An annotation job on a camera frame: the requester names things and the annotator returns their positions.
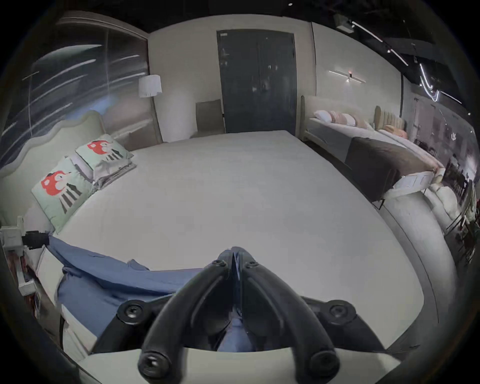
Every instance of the glass wall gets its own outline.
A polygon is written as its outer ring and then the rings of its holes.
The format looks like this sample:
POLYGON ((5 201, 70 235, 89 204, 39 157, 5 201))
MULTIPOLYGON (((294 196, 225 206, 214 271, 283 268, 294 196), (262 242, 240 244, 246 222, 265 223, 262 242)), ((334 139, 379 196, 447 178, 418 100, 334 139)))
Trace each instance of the glass wall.
POLYGON ((20 82, 0 139, 0 167, 28 139, 89 110, 129 150, 159 143, 152 101, 138 97, 138 79, 148 74, 145 39, 96 25, 57 25, 20 82))

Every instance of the pillow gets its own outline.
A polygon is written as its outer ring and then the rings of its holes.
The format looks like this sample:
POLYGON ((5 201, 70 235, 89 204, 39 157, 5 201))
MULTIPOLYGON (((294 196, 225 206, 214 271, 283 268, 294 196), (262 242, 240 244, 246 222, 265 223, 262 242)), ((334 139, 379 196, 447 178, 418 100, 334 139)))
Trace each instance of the pillow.
POLYGON ((441 187, 437 190, 436 194, 450 218, 452 220, 455 219, 458 214, 458 202, 455 193, 449 187, 441 187))
POLYGON ((368 121, 364 121, 364 122, 365 122, 365 125, 367 126, 367 129, 368 129, 369 131, 375 131, 375 128, 374 128, 373 126, 371 126, 371 125, 368 123, 368 121))
POLYGON ((347 118, 343 116, 343 113, 340 112, 335 112, 335 111, 328 111, 330 116, 332 116, 332 123, 337 123, 337 124, 347 124, 347 118))
POLYGON ((100 161, 114 161, 119 159, 130 159, 133 155, 111 138, 110 135, 101 135, 98 139, 78 147, 76 153, 85 160, 91 169, 100 161))
POLYGON ((69 158, 61 160, 32 188, 33 196, 57 233, 91 192, 92 184, 77 171, 69 158))
POLYGON ((352 115, 349 115, 348 113, 342 113, 343 117, 347 119, 347 125, 350 125, 352 127, 357 126, 357 121, 352 115))
POLYGON ((78 153, 75 152, 73 155, 71 155, 70 160, 75 168, 77 168, 77 171, 79 171, 84 178, 86 178, 89 182, 93 181, 93 170, 87 163, 85 163, 85 160, 83 160, 78 153))
POLYGON ((390 132, 391 134, 394 134, 395 136, 400 136, 400 137, 403 137, 405 139, 408 139, 408 135, 407 133, 402 130, 402 129, 399 129, 393 125, 384 125, 384 127, 382 128, 383 130, 387 131, 387 132, 390 132))
POLYGON ((318 120, 324 121, 326 123, 332 122, 332 115, 330 115, 330 113, 328 113, 327 111, 319 110, 315 111, 313 114, 318 120))
POLYGON ((370 126, 369 123, 367 123, 364 119, 362 119, 361 117, 357 116, 357 115, 353 115, 353 118, 355 119, 355 126, 359 127, 359 128, 363 128, 363 129, 372 129, 373 128, 370 126))
POLYGON ((441 188, 441 184, 438 184, 438 183, 430 184, 429 188, 430 188, 430 191, 437 192, 441 188))

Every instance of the scalloped headboard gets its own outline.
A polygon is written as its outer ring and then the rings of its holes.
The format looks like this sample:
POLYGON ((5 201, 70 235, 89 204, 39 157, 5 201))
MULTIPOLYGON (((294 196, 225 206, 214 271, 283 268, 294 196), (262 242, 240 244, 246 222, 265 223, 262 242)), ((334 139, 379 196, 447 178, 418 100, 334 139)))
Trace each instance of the scalloped headboard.
POLYGON ((23 146, 17 158, 0 169, 0 216, 4 225, 16 225, 35 201, 31 193, 40 181, 64 156, 79 146, 103 135, 102 118, 88 111, 79 120, 62 120, 44 136, 34 137, 23 146))
POLYGON ((356 106, 318 96, 302 96, 300 100, 300 138, 303 137, 306 120, 314 116, 314 112, 318 110, 336 111, 356 115, 359 118, 369 121, 365 118, 365 114, 356 106))

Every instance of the wall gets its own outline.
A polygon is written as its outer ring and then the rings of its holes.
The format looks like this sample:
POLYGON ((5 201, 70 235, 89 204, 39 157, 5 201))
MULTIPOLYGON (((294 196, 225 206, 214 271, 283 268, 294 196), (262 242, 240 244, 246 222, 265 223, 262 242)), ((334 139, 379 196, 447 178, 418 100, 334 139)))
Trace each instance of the wall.
POLYGON ((30 138, 89 110, 102 115, 112 136, 135 129, 135 137, 122 137, 129 150, 161 142, 150 98, 138 97, 138 79, 147 74, 145 38, 99 25, 56 25, 20 81, 0 138, 0 167, 30 138))
POLYGON ((312 24, 316 53, 317 96, 357 106, 373 121, 377 105, 400 114, 401 74, 370 48, 331 28, 312 24), (347 82, 330 73, 340 71, 365 80, 365 84, 347 82))
POLYGON ((315 94, 315 65, 310 23, 265 15, 211 16, 153 32, 148 39, 151 74, 162 80, 154 98, 162 139, 190 138, 196 131, 195 103, 222 99, 217 30, 269 29, 293 33, 297 60, 297 124, 300 97, 315 94))
POLYGON ((400 117, 405 120, 405 131, 407 132, 410 141, 414 140, 411 137, 416 103, 416 95, 412 92, 413 86, 415 86, 415 84, 412 84, 405 76, 403 76, 403 106, 402 116, 400 117))
POLYGON ((411 141, 419 139, 428 147, 435 149, 437 159, 444 165, 447 165, 449 158, 455 153, 460 167, 468 173, 470 179, 473 179, 480 163, 480 151, 473 127, 444 104, 418 94, 416 87, 418 87, 416 84, 411 85, 412 107, 403 115, 409 122, 407 124, 409 139, 411 141), (412 133, 413 124, 420 128, 412 133), (456 135, 455 140, 452 140, 452 133, 456 135))

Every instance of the beige headboard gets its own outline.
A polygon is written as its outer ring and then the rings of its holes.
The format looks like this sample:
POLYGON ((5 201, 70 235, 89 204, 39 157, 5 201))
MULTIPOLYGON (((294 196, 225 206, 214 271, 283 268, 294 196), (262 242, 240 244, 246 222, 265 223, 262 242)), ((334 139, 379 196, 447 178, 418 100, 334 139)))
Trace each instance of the beige headboard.
POLYGON ((33 186, 64 157, 101 136, 104 132, 98 112, 89 111, 76 121, 62 120, 44 136, 34 137, 17 158, 0 169, 0 217, 6 225, 16 225, 34 202, 33 186))
POLYGON ((402 131, 405 130, 405 120, 395 116, 392 112, 383 111, 378 105, 375 107, 373 123, 376 130, 382 129, 385 125, 393 125, 402 131))
POLYGON ((368 121, 368 119, 365 118, 365 114, 360 109, 353 105, 344 103, 343 101, 337 101, 318 96, 302 96, 300 103, 300 138, 303 137, 307 119, 315 117, 313 113, 321 109, 349 113, 368 121))

